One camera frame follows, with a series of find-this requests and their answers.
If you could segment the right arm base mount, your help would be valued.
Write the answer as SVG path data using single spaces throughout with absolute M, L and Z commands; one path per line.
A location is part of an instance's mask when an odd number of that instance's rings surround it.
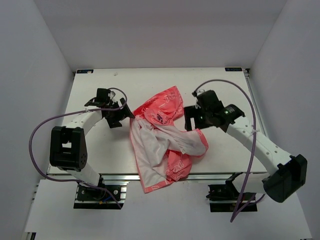
M 233 182 L 236 177 L 241 175 L 245 176 L 243 172 L 238 172 L 232 174 L 223 184 L 208 185 L 208 194 L 206 195 L 206 198 L 209 200 L 211 213 L 232 213 L 235 210 L 240 190 L 236 189 Z M 239 208 L 247 203 L 251 197 L 253 197 L 253 200 L 242 210 L 242 212 L 258 211 L 257 204 L 254 203 L 256 200 L 255 194 L 250 192 L 243 193 Z

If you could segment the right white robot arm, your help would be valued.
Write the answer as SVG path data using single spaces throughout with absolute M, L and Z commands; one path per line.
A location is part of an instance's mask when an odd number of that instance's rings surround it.
M 261 162 L 266 173 L 251 173 L 244 191 L 268 195 L 283 203 L 306 182 L 307 160 L 301 154 L 293 156 L 278 147 L 259 131 L 244 112 L 234 104 L 223 106 L 187 106 L 184 108 L 185 129 L 216 127 L 239 141 Z

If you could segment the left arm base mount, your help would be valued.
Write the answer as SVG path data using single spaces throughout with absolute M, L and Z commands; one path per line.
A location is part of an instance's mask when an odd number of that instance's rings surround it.
M 74 209 L 82 210 L 120 210 L 126 199 L 128 181 L 105 181 L 104 187 L 113 197 L 104 190 L 89 188 L 79 184 L 74 198 Z

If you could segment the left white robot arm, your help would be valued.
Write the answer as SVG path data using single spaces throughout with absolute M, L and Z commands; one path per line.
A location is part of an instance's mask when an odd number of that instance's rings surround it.
M 80 184 L 89 186 L 88 193 L 99 200 L 105 196 L 106 187 L 102 176 L 88 163 L 86 135 L 101 120 L 108 126 L 119 128 L 125 118 L 133 119 L 125 98 L 119 101 L 107 97 L 94 97 L 84 105 L 84 112 L 78 114 L 64 126 L 55 126 L 51 130 L 49 162 L 53 167 L 66 171 Z

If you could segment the pink hooded kids jacket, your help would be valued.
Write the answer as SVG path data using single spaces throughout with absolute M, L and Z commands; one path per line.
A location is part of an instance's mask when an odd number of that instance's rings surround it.
M 130 140 L 144 193 L 186 178 L 192 158 L 206 154 L 209 144 L 199 130 L 181 131 L 174 121 L 184 116 L 182 96 L 176 86 L 157 93 L 134 110 Z

